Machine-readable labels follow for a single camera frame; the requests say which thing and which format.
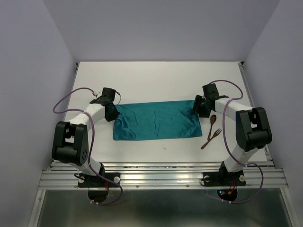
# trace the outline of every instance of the white table surface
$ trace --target white table surface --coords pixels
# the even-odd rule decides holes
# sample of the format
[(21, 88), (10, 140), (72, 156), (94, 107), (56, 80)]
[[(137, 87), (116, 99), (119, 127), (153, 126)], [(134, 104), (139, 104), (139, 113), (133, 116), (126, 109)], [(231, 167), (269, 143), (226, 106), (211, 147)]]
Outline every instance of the white table surface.
[[(202, 95), (202, 86), (217, 79), (236, 83), (244, 92), (239, 102), (250, 105), (236, 62), (81, 62), (73, 89), (89, 87), (102, 91), (103, 87), (116, 89), (122, 95), (121, 104), (194, 100)], [(220, 95), (239, 97), (233, 85), (218, 82)], [(78, 91), (70, 98), (68, 108), (85, 109), (94, 97), (89, 91)], [(67, 113), (65, 120), (78, 113)], [(213, 132), (222, 128), (222, 114), (217, 115)], [(235, 122), (226, 118), (227, 140), (230, 149), (236, 145)], [(221, 162), (228, 157), (221, 133), (207, 147), (210, 122), (200, 118), (202, 137), (189, 139), (114, 141), (114, 122), (102, 119), (95, 124), (96, 138), (92, 157), (99, 162)], [(265, 151), (259, 150), (250, 161), (266, 161)]]

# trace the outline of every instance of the black mount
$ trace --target black mount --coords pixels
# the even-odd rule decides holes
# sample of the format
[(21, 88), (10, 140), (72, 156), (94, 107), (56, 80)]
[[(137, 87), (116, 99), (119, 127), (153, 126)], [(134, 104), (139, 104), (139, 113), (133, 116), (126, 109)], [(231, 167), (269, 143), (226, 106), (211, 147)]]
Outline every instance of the black mount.
[(100, 97), (90, 101), (90, 104), (100, 104), (105, 107), (105, 119), (111, 122), (117, 119), (120, 114), (113, 101), (115, 100), (116, 90), (104, 87)]
[(94, 202), (102, 203), (108, 196), (107, 190), (89, 190), (88, 198)]
[(236, 182), (236, 186), (245, 186), (246, 182), (240, 181), (241, 175), (244, 176), (242, 170), (235, 173), (229, 173), (224, 162), (222, 162), (219, 171), (203, 172), (201, 184), (205, 187), (220, 187), (230, 186), (233, 182)]
[[(114, 181), (114, 178), (117, 176), (120, 178), (120, 173), (105, 173), (104, 166), (101, 167), (103, 169), (103, 174), (99, 173), (103, 177), (107, 178), (108, 180)], [(80, 173), (79, 177), (84, 180), (84, 182), (78, 182), (78, 188), (105, 188), (105, 183), (103, 179), (98, 176), (90, 176), (84, 173)], [(111, 182), (108, 183), (109, 188), (118, 188), (119, 186), (113, 184)]]
[(216, 84), (207, 84), (202, 87), (204, 96), (196, 95), (192, 112), (199, 117), (209, 117), (210, 112), (215, 110), (215, 101), (228, 96), (220, 96)]

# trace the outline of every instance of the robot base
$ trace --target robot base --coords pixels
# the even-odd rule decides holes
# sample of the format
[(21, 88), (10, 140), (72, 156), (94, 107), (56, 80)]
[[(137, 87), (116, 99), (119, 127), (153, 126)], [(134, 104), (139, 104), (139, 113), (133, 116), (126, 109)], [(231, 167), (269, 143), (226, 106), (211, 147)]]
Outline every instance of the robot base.
[[(101, 179), (98, 176), (89, 176), (84, 173), (80, 173), (79, 176), (81, 178), (84, 178), (84, 182), (80, 183), (78, 182), (79, 188), (105, 188), (105, 183), (103, 179)], [(120, 173), (104, 173), (103, 176), (107, 178), (108, 180), (114, 181), (115, 177), (118, 177), (120, 179)], [(113, 184), (111, 182), (108, 183), (109, 188), (118, 188), (116, 184)]]
[(203, 172), (203, 179), (201, 180), (201, 185), (205, 187), (223, 187), (231, 186), (233, 182), (236, 182), (236, 186), (245, 186), (246, 182), (241, 181), (241, 176), (244, 176), (243, 171), (238, 171), (236, 173), (228, 173), (227, 176), (222, 177), (219, 172)]

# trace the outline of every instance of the metal frame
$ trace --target metal frame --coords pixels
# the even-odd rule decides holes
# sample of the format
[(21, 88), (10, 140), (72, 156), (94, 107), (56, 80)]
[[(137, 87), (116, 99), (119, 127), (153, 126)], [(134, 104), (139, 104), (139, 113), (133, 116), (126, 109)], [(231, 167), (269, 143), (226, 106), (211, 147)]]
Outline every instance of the metal frame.
[(46, 190), (38, 190), (35, 198), (32, 214), (29, 219), (28, 227), (36, 227), (38, 225)]
[[(254, 106), (250, 90), (247, 86), (242, 64), (239, 69), (247, 90), (250, 104)], [(299, 227), (300, 220), (290, 196), (288, 184), (282, 169), (275, 169), (268, 147), (265, 147), (267, 162), (258, 163), (264, 172), (264, 188), (280, 188), (285, 207), (294, 227)], [(200, 184), (202, 172), (218, 170), (219, 162), (212, 163), (103, 163), (107, 172), (120, 172), (120, 184), (125, 190), (192, 190), (210, 189)], [(29, 227), (36, 227), (42, 209), (46, 190), (87, 190), (78, 188), (78, 180), (73, 176), (77, 170), (67, 164), (53, 161), (47, 171), (43, 171), (38, 192), (32, 210)], [(259, 188), (260, 173), (255, 167), (244, 168), (247, 186), (239, 188)]]

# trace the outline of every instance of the wooden fork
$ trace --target wooden fork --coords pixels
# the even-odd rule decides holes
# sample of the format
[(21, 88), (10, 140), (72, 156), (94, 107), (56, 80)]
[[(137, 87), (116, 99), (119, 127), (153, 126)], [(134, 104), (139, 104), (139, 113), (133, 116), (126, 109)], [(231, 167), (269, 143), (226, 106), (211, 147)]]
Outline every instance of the wooden fork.
[(218, 129), (217, 131), (214, 132), (212, 138), (210, 138), (210, 140), (208, 142), (206, 142), (202, 147), (201, 147), (201, 150), (204, 149), (207, 144), (215, 137), (217, 137), (220, 133), (222, 132), (222, 129)]

